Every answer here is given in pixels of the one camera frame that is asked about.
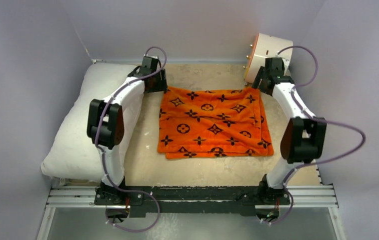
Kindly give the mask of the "orange patterned pillowcase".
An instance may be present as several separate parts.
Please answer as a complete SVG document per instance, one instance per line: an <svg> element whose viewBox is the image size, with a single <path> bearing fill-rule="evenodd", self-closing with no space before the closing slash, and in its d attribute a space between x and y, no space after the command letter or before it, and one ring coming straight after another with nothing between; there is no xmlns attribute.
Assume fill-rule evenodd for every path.
<svg viewBox="0 0 379 240"><path fill-rule="evenodd" d="M168 160L272 156L261 92L170 86L160 103L157 151Z"/></svg>

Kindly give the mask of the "white pillow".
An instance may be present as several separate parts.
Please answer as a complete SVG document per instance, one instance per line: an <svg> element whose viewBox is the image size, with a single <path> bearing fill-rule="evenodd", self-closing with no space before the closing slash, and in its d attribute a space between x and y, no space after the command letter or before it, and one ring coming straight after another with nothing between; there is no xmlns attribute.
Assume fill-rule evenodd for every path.
<svg viewBox="0 0 379 240"><path fill-rule="evenodd" d="M43 174L97 182L104 178L99 151L87 136L90 102L113 93L134 68L133 65L115 63L95 63L88 68L79 97L64 118L54 143L41 164Z"/></svg>

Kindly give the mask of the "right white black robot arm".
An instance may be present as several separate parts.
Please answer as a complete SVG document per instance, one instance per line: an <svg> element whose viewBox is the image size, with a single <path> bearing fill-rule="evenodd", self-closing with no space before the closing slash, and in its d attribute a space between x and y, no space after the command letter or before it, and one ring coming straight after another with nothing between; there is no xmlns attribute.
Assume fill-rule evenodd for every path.
<svg viewBox="0 0 379 240"><path fill-rule="evenodd" d="M313 113L301 100L292 78L285 75L282 58L266 58L252 87L272 96L288 119L280 142L281 157L259 183L258 197L269 204L285 195L285 187L297 170L322 155L327 125L310 119Z"/></svg>

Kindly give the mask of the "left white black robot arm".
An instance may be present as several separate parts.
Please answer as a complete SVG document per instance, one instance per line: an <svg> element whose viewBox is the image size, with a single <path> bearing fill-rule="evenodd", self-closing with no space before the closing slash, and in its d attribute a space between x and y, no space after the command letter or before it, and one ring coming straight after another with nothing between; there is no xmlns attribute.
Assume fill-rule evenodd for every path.
<svg viewBox="0 0 379 240"><path fill-rule="evenodd" d="M125 81L109 96L93 99L89 104L86 134L98 150L103 178L102 183L111 187L107 198L115 205L122 204L127 194L138 198L150 194L142 190L124 189L114 182L114 148L118 148L125 135L124 111L129 105L146 93L168 90L165 65L157 56L145 54L141 65L136 66Z"/></svg>

